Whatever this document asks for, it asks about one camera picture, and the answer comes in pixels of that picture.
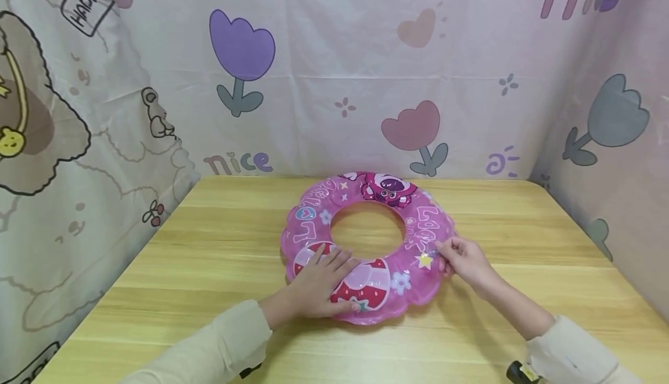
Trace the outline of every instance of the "right hand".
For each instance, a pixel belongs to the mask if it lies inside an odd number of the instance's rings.
[[[437,244],[437,248],[444,259],[453,266],[455,273],[464,279],[481,299],[487,300],[490,291],[503,283],[502,277],[490,265],[478,243],[453,237]]]

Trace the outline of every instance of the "hand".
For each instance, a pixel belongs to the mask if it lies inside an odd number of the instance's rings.
[[[318,248],[289,286],[260,301],[269,328],[276,330],[296,317],[334,317],[360,310],[360,305],[352,302],[330,301],[334,289],[360,261],[338,247],[321,259],[324,252],[325,245]]]
[[[332,317],[360,310],[360,305],[352,302],[330,302],[330,295],[336,286],[360,265],[360,261],[351,259],[351,252],[338,247],[333,247],[321,260],[324,251],[325,245],[318,248],[286,289],[297,315],[301,317]]]
[[[489,291],[499,283],[503,283],[502,277],[490,265],[478,243],[453,237],[440,245],[437,244],[437,248],[448,262],[446,267],[452,266],[455,273],[464,279],[481,299],[487,300]]]

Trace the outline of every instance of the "black object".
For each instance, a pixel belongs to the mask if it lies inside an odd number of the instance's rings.
[[[259,363],[258,366],[255,368],[247,368],[246,370],[243,370],[242,372],[239,373],[239,376],[241,376],[242,379],[245,379],[247,376],[251,374],[251,372],[254,372],[255,370],[259,369],[259,367],[262,367],[262,363]]]
[[[520,361],[514,361],[509,366],[509,369],[506,370],[506,378],[508,378],[513,384],[537,384],[540,379],[530,380],[525,372],[521,371],[520,368],[523,366]]]

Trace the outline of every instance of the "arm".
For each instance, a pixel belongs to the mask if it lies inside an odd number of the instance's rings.
[[[334,288],[359,262],[324,246],[295,280],[260,302],[246,301],[220,314],[194,335],[166,350],[120,384],[220,384],[251,371],[265,358],[265,345],[283,324],[298,317],[332,317],[360,306],[331,303]]]
[[[528,364],[552,384],[636,384],[600,341],[567,317],[554,317],[516,290],[493,269],[478,244],[462,238],[440,248],[449,262],[447,274],[458,274],[488,301],[527,341]]]

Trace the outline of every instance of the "left hand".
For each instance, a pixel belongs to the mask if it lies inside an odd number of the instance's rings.
[[[296,317],[333,317],[360,310],[360,305],[352,302],[330,301],[334,289],[360,261],[338,247],[322,257],[324,252],[325,245],[318,248],[289,286],[258,302],[271,330]]]
[[[349,301],[330,301],[335,287],[360,265],[360,261],[351,259],[352,253],[339,247],[333,247],[322,258],[324,251],[325,245],[318,248],[307,266],[286,288],[286,295],[292,301],[296,314],[301,317],[333,317],[360,310],[360,305]]]

